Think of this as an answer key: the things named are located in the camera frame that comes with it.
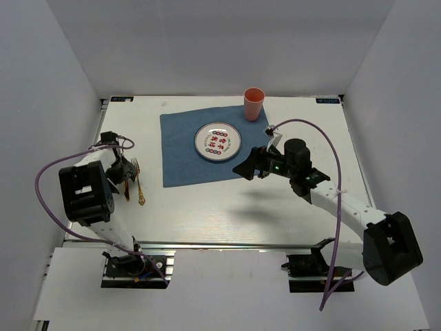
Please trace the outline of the gold fork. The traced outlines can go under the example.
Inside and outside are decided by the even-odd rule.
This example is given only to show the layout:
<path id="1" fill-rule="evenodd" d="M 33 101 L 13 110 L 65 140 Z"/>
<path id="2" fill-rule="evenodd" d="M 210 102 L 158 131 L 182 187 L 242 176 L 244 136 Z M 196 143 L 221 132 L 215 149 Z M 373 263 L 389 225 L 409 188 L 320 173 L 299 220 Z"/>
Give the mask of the gold fork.
<path id="1" fill-rule="evenodd" d="M 137 161 L 136 158 L 131 159 L 132 165 L 136 168 L 137 171 L 137 175 L 136 175 L 136 182 L 137 182 L 137 186 L 138 186 L 138 195 L 139 195 L 139 200 L 138 203 L 139 205 L 143 206 L 145 205 L 145 197 L 143 195 L 143 191 L 142 191 L 142 187 L 141 187 L 141 182 L 140 182 L 140 166 L 139 163 Z"/>

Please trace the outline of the white plate red characters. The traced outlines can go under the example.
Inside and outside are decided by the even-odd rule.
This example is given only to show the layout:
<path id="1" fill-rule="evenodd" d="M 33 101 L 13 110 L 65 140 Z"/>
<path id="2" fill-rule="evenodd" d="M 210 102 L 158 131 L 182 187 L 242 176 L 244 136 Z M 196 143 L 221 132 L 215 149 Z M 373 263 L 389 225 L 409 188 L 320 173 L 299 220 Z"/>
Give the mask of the white plate red characters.
<path id="1" fill-rule="evenodd" d="M 228 123 L 213 122 L 201 127 L 195 135 L 194 145 L 197 153 L 213 162 L 228 161 L 234 158 L 242 147 L 239 131 Z"/>

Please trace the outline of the blue cloth placemat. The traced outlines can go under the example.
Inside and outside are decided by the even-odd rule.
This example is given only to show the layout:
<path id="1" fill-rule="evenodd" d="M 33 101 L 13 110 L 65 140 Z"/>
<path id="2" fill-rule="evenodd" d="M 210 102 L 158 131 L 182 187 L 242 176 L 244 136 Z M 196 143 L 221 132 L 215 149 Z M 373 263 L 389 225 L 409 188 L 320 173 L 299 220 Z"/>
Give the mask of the blue cloth placemat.
<path id="1" fill-rule="evenodd" d="M 162 114 L 160 123 L 165 188 L 236 179 L 233 167 L 269 141 L 265 111 L 248 121 L 243 106 Z"/>

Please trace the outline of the pink plastic cup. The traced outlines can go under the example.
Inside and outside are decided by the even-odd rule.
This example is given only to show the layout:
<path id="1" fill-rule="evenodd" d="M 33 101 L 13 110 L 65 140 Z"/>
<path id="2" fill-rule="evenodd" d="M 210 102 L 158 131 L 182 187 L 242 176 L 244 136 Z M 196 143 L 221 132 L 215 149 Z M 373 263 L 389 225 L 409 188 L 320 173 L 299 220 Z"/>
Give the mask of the pink plastic cup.
<path id="1" fill-rule="evenodd" d="M 244 92 L 244 116 L 248 121 L 255 121 L 260 115 L 265 100 L 265 93 L 260 88 L 248 88 Z"/>

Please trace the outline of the gold knife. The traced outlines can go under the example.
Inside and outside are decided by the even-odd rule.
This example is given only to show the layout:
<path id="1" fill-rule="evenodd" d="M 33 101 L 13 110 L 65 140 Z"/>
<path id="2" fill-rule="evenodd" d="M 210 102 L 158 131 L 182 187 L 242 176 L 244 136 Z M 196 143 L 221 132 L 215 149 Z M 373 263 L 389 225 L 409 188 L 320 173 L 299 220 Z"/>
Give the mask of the gold knife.
<path id="1" fill-rule="evenodd" d="M 128 180 L 124 181 L 124 197 L 126 201 L 130 201 L 130 187 Z"/>

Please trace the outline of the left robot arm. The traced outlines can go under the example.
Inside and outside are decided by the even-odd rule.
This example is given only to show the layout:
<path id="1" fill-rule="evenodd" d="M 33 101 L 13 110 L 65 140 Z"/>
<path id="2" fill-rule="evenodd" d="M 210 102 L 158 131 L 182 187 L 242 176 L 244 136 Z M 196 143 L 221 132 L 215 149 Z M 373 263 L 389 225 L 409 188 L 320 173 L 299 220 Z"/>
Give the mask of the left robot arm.
<path id="1" fill-rule="evenodd" d="M 112 149 L 92 152 L 59 170 L 67 218 L 105 241 L 110 257 L 123 257 L 121 265 L 131 275 L 142 273 L 146 260 L 124 222 L 113 215 L 114 195 L 119 193 L 117 185 L 134 181 L 137 174 L 138 170 Z"/>

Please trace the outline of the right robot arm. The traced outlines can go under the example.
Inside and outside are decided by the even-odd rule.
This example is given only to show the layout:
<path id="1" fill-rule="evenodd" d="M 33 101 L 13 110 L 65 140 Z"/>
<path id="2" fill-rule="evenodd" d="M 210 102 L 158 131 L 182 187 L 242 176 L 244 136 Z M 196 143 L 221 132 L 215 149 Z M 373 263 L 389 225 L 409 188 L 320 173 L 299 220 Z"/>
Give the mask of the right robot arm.
<path id="1" fill-rule="evenodd" d="M 422 252 L 409 218 L 388 214 L 363 204 L 337 189 L 329 176 L 312 166 L 311 154 L 301 139 L 290 139 L 284 151 L 276 147 L 254 147 L 233 172 L 246 180 L 275 174 L 289 179 L 293 192 L 329 214 L 341 216 L 361 239 L 360 243 L 338 244 L 341 257 L 323 250 L 311 258 L 312 269 L 326 275 L 339 268 L 365 271 L 380 285 L 389 285 L 423 262 Z"/>

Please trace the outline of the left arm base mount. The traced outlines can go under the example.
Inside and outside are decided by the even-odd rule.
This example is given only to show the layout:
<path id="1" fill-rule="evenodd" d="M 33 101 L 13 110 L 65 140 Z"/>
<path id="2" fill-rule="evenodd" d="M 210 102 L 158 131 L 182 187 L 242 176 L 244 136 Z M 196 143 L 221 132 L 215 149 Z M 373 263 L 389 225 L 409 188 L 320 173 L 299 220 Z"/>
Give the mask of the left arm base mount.
<path id="1" fill-rule="evenodd" d="M 138 255 L 112 257 L 104 252 L 105 265 L 101 279 L 104 289 L 159 289 L 164 290 L 168 284 L 158 270 L 166 277 L 167 257 L 165 255 L 149 256 L 151 261 Z"/>

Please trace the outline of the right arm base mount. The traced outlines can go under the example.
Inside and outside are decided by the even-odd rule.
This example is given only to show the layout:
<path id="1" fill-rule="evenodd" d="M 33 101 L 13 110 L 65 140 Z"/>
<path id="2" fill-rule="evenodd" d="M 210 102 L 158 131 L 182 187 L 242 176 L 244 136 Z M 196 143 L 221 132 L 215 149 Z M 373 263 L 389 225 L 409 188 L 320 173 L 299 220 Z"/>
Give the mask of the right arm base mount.
<path id="1" fill-rule="evenodd" d="M 329 266 L 318 262 L 311 254 L 287 255 L 281 268 L 288 274 L 290 293 L 323 293 Z"/>

